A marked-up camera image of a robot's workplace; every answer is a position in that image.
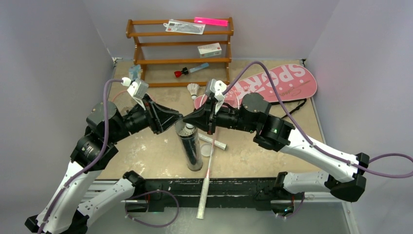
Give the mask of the white shuttlecock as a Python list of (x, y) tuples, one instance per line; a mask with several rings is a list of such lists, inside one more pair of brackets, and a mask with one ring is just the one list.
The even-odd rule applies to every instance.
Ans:
[(190, 93), (191, 99), (195, 100), (198, 96), (200, 85), (197, 83), (190, 83), (187, 85), (187, 90)]
[(186, 123), (184, 127), (182, 128), (182, 130), (179, 132), (179, 136), (190, 137), (194, 135), (195, 132), (196, 132), (196, 127), (189, 123)]

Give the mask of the black shuttlecock tube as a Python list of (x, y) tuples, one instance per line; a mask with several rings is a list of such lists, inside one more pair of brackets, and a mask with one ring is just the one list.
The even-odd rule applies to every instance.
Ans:
[(175, 123), (175, 131), (179, 140), (181, 142), (186, 160), (187, 160), (187, 167), (191, 171), (199, 171), (203, 166), (203, 160), (200, 153), (200, 144), (198, 139), (198, 129), (196, 128), (196, 132), (192, 136), (182, 137), (179, 136), (179, 132), (184, 127), (185, 123), (182, 120), (179, 120)]

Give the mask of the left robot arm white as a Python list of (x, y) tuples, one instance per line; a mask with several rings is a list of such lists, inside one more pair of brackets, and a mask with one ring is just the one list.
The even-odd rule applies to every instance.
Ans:
[(148, 95), (143, 98), (143, 106), (135, 105), (125, 115), (121, 115), (113, 102), (95, 105), (53, 198), (41, 213), (27, 218), (25, 226), (38, 234), (84, 234), (117, 202), (142, 198), (146, 192), (145, 180), (129, 171), (111, 188), (82, 201), (91, 184), (117, 154), (117, 142), (145, 128), (160, 134), (181, 117), (178, 111), (155, 103)]

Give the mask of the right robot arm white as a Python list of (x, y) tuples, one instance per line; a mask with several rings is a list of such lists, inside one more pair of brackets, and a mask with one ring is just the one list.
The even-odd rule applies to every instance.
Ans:
[(290, 122), (270, 114), (271, 104), (258, 93), (246, 95), (238, 109), (221, 107), (216, 112), (216, 104), (215, 98), (208, 98), (183, 121), (210, 135), (216, 127), (255, 133), (253, 141), (260, 147), (298, 157), (320, 168), (313, 173), (279, 173), (273, 186), (277, 197), (328, 192), (338, 199), (356, 202), (364, 193), (366, 178), (358, 166), (368, 165), (366, 154), (344, 153), (302, 134)]

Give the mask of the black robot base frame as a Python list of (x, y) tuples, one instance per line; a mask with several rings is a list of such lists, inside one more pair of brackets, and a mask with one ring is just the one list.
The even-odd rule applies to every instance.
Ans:
[(254, 208), (286, 215), (304, 193), (330, 193), (344, 201), (356, 201), (350, 183), (341, 183), (324, 172), (294, 174), (282, 172), (267, 178), (144, 179), (126, 172), (112, 187), (76, 206), (84, 215), (103, 214), (123, 200), (146, 200), (149, 211), (165, 207), (198, 208), (205, 199), (207, 208)]

